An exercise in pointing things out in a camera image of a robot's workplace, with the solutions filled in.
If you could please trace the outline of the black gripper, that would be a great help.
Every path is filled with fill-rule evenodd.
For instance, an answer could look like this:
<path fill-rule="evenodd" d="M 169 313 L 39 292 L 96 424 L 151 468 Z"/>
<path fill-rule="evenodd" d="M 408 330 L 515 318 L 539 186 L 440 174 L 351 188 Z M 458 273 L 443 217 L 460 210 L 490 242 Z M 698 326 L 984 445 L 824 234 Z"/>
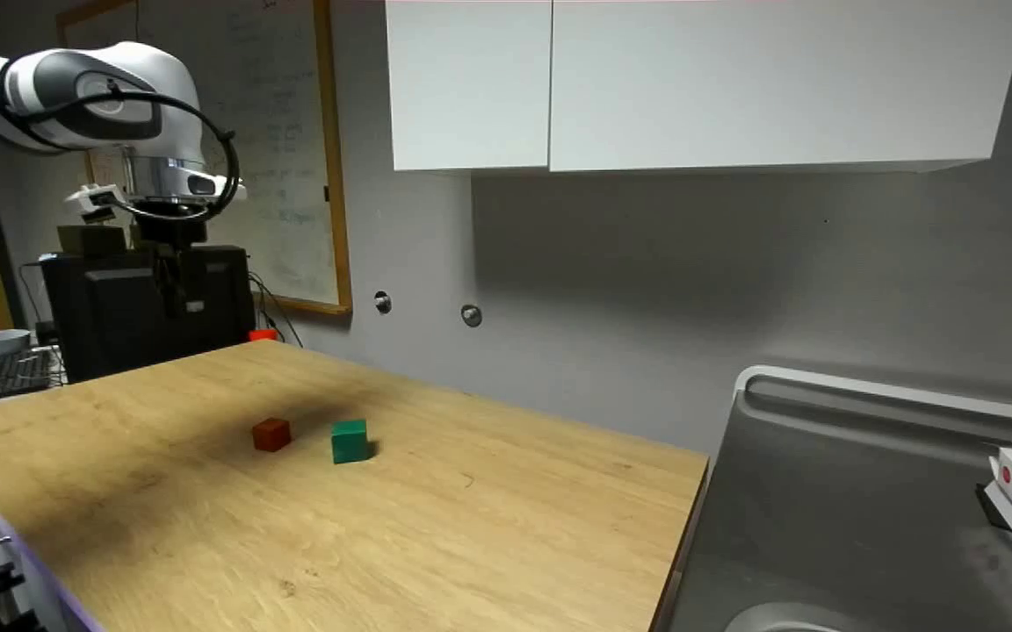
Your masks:
<path fill-rule="evenodd" d="M 177 215 L 143 217 L 140 242 L 151 250 L 155 276 L 173 307 L 190 307 L 204 299 L 204 225 Z"/>

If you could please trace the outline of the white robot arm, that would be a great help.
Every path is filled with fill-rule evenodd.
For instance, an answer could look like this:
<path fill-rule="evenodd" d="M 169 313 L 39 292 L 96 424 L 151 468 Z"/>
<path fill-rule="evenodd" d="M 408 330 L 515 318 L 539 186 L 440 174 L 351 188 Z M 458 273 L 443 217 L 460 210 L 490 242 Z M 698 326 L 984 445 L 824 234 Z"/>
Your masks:
<path fill-rule="evenodd" d="M 119 151 L 126 179 L 93 179 L 66 204 L 85 222 L 129 215 L 166 299 L 204 299 L 194 245 L 242 193 L 242 168 L 180 55 L 148 41 L 0 55 L 0 139 L 30 155 Z"/>

